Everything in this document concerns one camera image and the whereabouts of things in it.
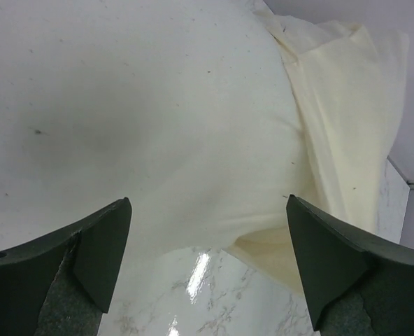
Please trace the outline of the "cream yellow pillowcase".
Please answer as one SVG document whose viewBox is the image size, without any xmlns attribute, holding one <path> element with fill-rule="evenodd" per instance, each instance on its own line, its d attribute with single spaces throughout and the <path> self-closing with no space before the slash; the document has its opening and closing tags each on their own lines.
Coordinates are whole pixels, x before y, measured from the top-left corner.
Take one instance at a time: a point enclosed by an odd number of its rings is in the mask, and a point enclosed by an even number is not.
<svg viewBox="0 0 414 336">
<path fill-rule="evenodd" d="M 235 65 L 217 140 L 225 179 L 210 246 L 302 289 L 290 195 L 375 232 L 381 169 L 404 105 L 408 38 L 224 1 Z"/>
</svg>

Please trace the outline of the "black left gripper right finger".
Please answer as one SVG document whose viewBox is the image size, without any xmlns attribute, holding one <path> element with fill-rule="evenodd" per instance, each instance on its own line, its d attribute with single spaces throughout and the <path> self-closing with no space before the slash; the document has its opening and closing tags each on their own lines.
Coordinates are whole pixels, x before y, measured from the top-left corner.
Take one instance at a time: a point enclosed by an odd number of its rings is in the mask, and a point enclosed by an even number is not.
<svg viewBox="0 0 414 336">
<path fill-rule="evenodd" d="M 414 249 L 345 223 L 295 195 L 286 210 L 315 331 L 414 336 Z"/>
</svg>

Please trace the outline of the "white pillow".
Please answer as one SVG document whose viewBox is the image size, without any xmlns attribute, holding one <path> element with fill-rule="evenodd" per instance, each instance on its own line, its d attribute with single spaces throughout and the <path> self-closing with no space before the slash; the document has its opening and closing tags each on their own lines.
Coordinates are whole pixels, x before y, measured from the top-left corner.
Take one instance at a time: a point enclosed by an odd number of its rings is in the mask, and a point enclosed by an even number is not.
<svg viewBox="0 0 414 336">
<path fill-rule="evenodd" d="M 280 238 L 313 192 L 276 40 L 235 1 L 0 1 L 0 249 L 127 197 L 127 255 Z"/>
</svg>

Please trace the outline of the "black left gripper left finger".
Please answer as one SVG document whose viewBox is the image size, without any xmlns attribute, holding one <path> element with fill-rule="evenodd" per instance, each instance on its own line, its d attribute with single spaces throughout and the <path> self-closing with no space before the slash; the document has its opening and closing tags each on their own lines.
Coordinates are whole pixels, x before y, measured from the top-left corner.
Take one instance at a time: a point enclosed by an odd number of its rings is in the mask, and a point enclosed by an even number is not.
<svg viewBox="0 0 414 336">
<path fill-rule="evenodd" d="M 128 198 L 0 251 L 0 335 L 97 335 L 131 223 Z"/>
</svg>

